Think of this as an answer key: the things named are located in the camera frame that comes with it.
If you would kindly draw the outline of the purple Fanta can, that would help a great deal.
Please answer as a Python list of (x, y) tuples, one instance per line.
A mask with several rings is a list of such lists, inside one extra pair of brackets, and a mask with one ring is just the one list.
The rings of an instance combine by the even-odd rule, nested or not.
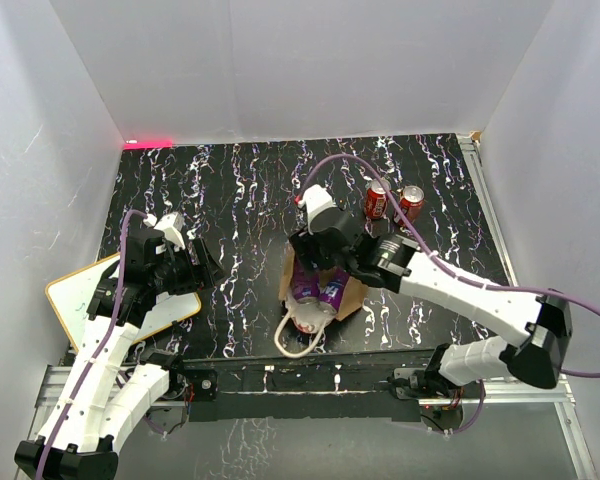
[(322, 311), (335, 316), (342, 303), (344, 290), (349, 280), (349, 274), (336, 270), (318, 296), (318, 304)]
[(320, 295), (319, 275), (307, 271), (297, 260), (293, 266), (291, 295), (298, 304), (315, 303)]

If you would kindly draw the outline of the burlap canvas tote bag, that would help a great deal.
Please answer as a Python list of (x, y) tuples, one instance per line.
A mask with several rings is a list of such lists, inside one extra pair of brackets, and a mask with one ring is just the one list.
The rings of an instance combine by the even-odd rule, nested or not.
[[(362, 308), (368, 293), (367, 286), (349, 275), (341, 306), (335, 316), (322, 311), (318, 301), (310, 304), (298, 304), (291, 295), (291, 278), (295, 260), (297, 260), (297, 258), (294, 250), (291, 246), (288, 246), (278, 295), (279, 300), (286, 309), (286, 313), (283, 315), (274, 333), (274, 345), (277, 350), (283, 356), (291, 359), (302, 358), (311, 353), (320, 342), (326, 328), (334, 321), (343, 321), (350, 315), (359, 311)], [(332, 268), (317, 273), (319, 275), (320, 292), (336, 270), (338, 270), (338, 268)], [(297, 352), (289, 351), (281, 342), (281, 334), (289, 322), (292, 322), (299, 332), (309, 335), (312, 338), (309, 345), (304, 350)]]

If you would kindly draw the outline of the red Coca-Cola can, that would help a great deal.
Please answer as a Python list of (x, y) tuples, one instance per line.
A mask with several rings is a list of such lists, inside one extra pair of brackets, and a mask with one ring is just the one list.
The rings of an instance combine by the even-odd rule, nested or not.
[(390, 191), (390, 184), (385, 178), (372, 179), (367, 184), (364, 213), (368, 219), (379, 220), (385, 215)]
[(399, 206), (403, 215), (413, 223), (423, 205), (424, 205), (424, 191), (416, 185), (408, 185), (401, 189), (399, 196)]

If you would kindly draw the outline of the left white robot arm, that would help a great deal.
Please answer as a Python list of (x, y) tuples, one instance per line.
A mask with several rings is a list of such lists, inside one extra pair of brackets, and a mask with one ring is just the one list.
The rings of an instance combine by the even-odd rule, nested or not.
[(128, 233), (124, 256), (92, 268), (97, 283), (86, 306), (86, 327), (58, 400), (33, 440), (14, 460), (31, 479), (112, 479), (119, 453), (152, 404), (174, 399), (187, 376), (174, 358), (133, 369), (116, 385), (130, 346), (154, 309), (166, 301), (216, 286), (224, 276), (206, 243), (189, 246), (174, 227)]

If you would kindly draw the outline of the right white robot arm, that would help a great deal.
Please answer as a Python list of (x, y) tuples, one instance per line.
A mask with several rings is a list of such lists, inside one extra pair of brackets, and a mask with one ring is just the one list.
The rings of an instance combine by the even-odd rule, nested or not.
[(400, 232), (371, 235), (336, 207), (289, 241), (311, 272), (337, 268), (368, 287), (432, 302), (491, 331), (485, 340), (438, 346), (427, 367), (413, 374), (416, 389), (446, 397), (470, 382), (505, 376), (556, 387), (572, 337), (570, 309), (558, 292), (502, 289), (446, 263), (435, 265), (414, 240)]

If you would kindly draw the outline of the yellow-framed whiteboard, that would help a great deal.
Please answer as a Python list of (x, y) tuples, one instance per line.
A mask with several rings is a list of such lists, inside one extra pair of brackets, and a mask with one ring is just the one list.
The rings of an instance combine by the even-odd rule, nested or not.
[[(65, 331), (73, 350), (78, 352), (88, 318), (87, 307), (97, 283), (107, 267), (119, 260), (119, 254), (105, 257), (76, 270), (46, 286), (45, 294)], [(201, 310), (197, 293), (184, 296), (161, 294), (156, 306), (147, 314), (133, 344), (166, 330)]]

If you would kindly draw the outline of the pink tape strip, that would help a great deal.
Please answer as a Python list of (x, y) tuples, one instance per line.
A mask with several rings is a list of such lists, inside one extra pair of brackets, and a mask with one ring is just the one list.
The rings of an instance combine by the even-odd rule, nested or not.
[(128, 140), (123, 149), (124, 150), (140, 150), (140, 149), (155, 149), (155, 148), (171, 148), (173, 146), (172, 140)]

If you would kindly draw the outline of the aluminium frame rail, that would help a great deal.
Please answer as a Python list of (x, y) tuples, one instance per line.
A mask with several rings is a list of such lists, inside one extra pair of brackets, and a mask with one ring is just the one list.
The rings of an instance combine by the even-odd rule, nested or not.
[[(273, 320), (278, 312), (278, 286), (285, 255), (286, 232), (293, 217), (291, 193), (317, 157), (339, 151), (377, 161), (377, 170), (393, 180), (417, 183), (425, 191), (425, 213), (416, 227), (436, 241), (449, 258), (479, 275), (518, 283), (500, 222), (486, 187), (477, 141), (459, 134), (427, 134), (246, 142), (215, 145), (176, 145), (171, 148), (123, 150), (100, 254), (113, 253), (114, 227), (129, 206), (158, 212), (181, 210), (193, 236), (204, 230), (206, 240), (221, 253), (226, 278), (201, 300), (201, 310), (184, 321), (182, 343), (173, 327), (169, 344), (165, 330), (142, 341), (169, 350), (182, 347), (185, 360), (280, 357), (271, 354)], [(411, 297), (398, 298), (385, 290), (370, 292), (362, 313), (343, 327), (329, 330), (331, 340), (319, 352), (358, 353), (387, 350), (429, 350), (447, 342), (483, 340), (491, 332), (468, 324), (443, 307)], [(553, 403), (564, 443), (577, 479), (598, 479), (575, 413), (575, 399), (566, 377), (549, 391), (523, 386), (519, 380), (496, 378), (485, 386), (489, 403)]]

